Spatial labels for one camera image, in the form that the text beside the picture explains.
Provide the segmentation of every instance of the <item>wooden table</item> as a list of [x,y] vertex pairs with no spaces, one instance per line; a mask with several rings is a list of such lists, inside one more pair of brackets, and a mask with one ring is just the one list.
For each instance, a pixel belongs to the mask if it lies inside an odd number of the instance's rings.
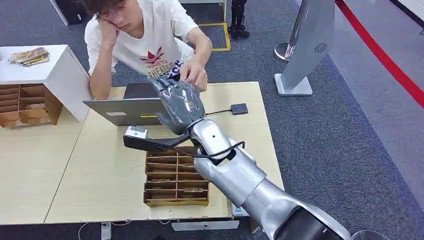
[[[122,98],[124,91],[124,87],[113,88],[111,96]],[[229,109],[231,104],[247,104],[248,114],[234,116],[223,112],[211,117],[236,142],[245,141],[246,150],[256,158],[268,179],[282,188],[259,84],[209,84],[201,98],[206,112]],[[165,126],[147,128],[150,138],[174,136]],[[126,127],[116,127],[89,111],[46,223],[231,217],[229,201],[212,184],[208,206],[146,206],[143,203],[146,153],[124,146],[125,130]]]
[[63,108],[57,125],[0,129],[0,225],[44,223],[82,127]]

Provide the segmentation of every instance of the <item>sticker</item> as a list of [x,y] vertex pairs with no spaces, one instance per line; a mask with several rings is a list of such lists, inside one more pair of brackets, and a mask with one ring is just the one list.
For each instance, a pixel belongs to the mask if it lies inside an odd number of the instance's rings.
[[130,129],[132,131],[141,132],[141,133],[144,133],[145,131],[147,131],[147,129],[145,129],[142,126],[131,126]]
[[156,115],[141,114],[140,118],[142,118],[142,119],[156,118]]
[[121,111],[118,111],[118,112],[106,112],[106,114],[108,116],[126,116],[127,115],[125,112],[121,112]]

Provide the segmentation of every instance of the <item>robotic arm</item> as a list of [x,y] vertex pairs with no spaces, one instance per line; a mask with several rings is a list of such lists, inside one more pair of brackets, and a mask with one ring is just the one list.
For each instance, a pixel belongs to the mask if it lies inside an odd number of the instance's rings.
[[243,142],[236,143],[213,119],[204,117],[205,109],[194,86],[165,79],[154,79],[152,84],[166,109],[157,117],[180,136],[150,139],[125,135],[125,146],[162,152],[191,140],[198,147],[198,154],[193,156],[197,171],[237,207],[243,207],[270,240],[351,239],[330,215],[270,182],[244,150]]

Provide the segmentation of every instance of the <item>cardboard compartment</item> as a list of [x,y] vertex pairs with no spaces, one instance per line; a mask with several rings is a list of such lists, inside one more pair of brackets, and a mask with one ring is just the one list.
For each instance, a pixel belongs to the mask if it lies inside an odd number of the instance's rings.
[[199,181],[205,180],[200,174],[197,172],[179,172],[178,173],[178,181]]
[[0,89],[0,95],[18,94],[19,88]]
[[3,128],[14,127],[15,122],[19,121],[18,111],[0,113],[0,126]]
[[176,193],[177,199],[207,199],[208,191],[194,192],[194,191],[178,191]]
[[167,182],[146,182],[144,189],[153,190],[153,189],[166,189],[166,190],[176,190],[177,181],[167,181]]
[[18,89],[18,88],[19,88],[19,84],[0,85],[0,90],[3,90],[3,89]]
[[148,183],[167,183],[169,181],[177,180],[177,173],[168,173],[168,172],[147,172]]
[[12,106],[0,106],[0,114],[8,112],[16,112],[18,110],[18,105]]
[[144,192],[144,197],[146,201],[149,200],[174,200],[177,198],[176,190],[165,190],[165,189],[154,189],[154,190],[146,190]]
[[178,166],[179,173],[197,173],[194,164],[183,164]]
[[199,181],[178,181],[177,182],[178,190],[192,190],[192,189],[209,189],[209,182],[207,180],[199,180]]
[[0,95],[0,101],[17,100],[17,99],[19,99],[19,93]]
[[146,173],[175,173],[177,172],[176,164],[147,162]]
[[46,87],[43,84],[26,86],[25,84],[21,85],[19,97],[20,98],[36,98],[36,97],[45,97],[46,96]]
[[0,85],[0,126],[57,124],[61,102],[43,84]]
[[14,106],[14,105],[17,106],[18,103],[19,103],[18,99],[0,101],[0,108],[7,107],[7,106]]
[[144,203],[155,206],[186,206],[209,204],[209,182],[197,171],[191,156],[193,147],[177,151],[147,152]]
[[164,152],[150,152],[148,151],[146,154],[147,158],[149,157],[172,157],[177,156],[177,153],[174,150],[168,150]]
[[156,163],[156,164],[177,164],[177,158],[175,156],[148,156],[146,158],[146,163]]

